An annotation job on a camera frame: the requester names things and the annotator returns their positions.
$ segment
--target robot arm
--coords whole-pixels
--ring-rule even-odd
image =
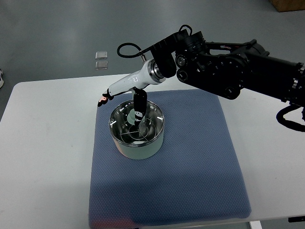
[[[184,27],[190,29],[190,34],[186,29],[183,30]],[[162,79],[177,75],[182,83],[227,99],[237,98],[240,90],[247,88],[283,102],[289,101],[290,108],[279,112],[278,121],[289,128],[305,132],[305,126],[292,124],[290,121],[286,122],[282,117],[285,112],[305,107],[305,68],[303,64],[269,57],[269,52],[256,40],[246,43],[206,42],[201,32],[192,34],[192,28],[183,25],[178,32],[146,50],[139,49],[140,51],[136,55],[120,54],[122,46],[124,44],[118,48],[118,55],[125,58],[133,58],[151,51],[154,57],[154,68],[158,70],[158,77],[162,77]],[[225,50],[229,54],[211,55],[211,50]],[[172,56],[173,52],[176,55],[175,61]],[[148,71],[140,77],[148,85],[151,84],[148,75],[155,72]],[[118,88],[125,82],[124,80],[118,81],[110,86],[105,96],[113,96],[112,87]],[[128,84],[127,88],[132,88],[133,85],[138,89],[145,87],[138,87],[135,82],[132,82],[132,84]],[[121,89],[118,90],[118,93],[123,91],[128,90]]]

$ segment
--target metal bowl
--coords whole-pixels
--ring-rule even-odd
[[[109,128],[118,150],[131,159],[145,159],[154,155],[163,143],[164,116],[161,109],[147,101],[146,115],[138,127],[134,115],[133,100],[117,106],[109,119]]]

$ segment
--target cardboard box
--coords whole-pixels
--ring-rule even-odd
[[[305,10],[305,0],[269,0],[279,12]]]

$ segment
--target black cable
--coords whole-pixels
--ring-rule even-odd
[[[133,46],[135,48],[137,48],[139,50],[139,52],[137,54],[134,54],[134,55],[123,55],[120,53],[120,49],[124,46]],[[134,44],[134,43],[123,43],[121,44],[118,49],[117,49],[117,54],[120,56],[120,57],[123,57],[123,58],[134,58],[134,57],[138,57],[138,56],[141,56],[142,54],[148,52],[150,50],[150,48],[147,48],[147,49],[144,49],[144,50],[141,50],[141,48]]]
[[[191,26],[189,26],[189,25],[182,25],[182,26],[180,27],[180,29],[179,29],[179,32],[181,32],[181,30],[182,30],[184,27],[186,27],[186,28],[188,28],[188,29],[190,30],[190,36],[191,36],[193,30],[192,30]]]
[[[283,126],[286,126],[289,129],[300,131],[300,132],[305,132],[305,125],[302,125],[302,124],[299,124],[299,123],[296,123],[296,122],[293,122],[293,121],[289,121],[289,120],[286,120],[284,118],[285,114],[287,114],[291,111],[294,111],[298,108],[300,108],[300,106],[297,106],[297,105],[294,105],[294,104],[292,104],[288,107],[285,107],[284,109],[280,110],[277,113],[276,119],[280,124],[282,124]]]

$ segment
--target gray floor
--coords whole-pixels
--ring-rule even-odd
[[[134,42],[144,49],[182,24],[202,31],[209,42],[255,38],[273,57],[305,62],[304,21],[305,10],[278,13],[268,0],[1,0],[0,68],[5,84],[0,89],[0,118],[17,83],[132,73],[140,69],[141,59],[118,57],[121,43]],[[107,70],[94,69],[97,51],[108,51]],[[287,219],[263,221],[262,226],[305,228]]]

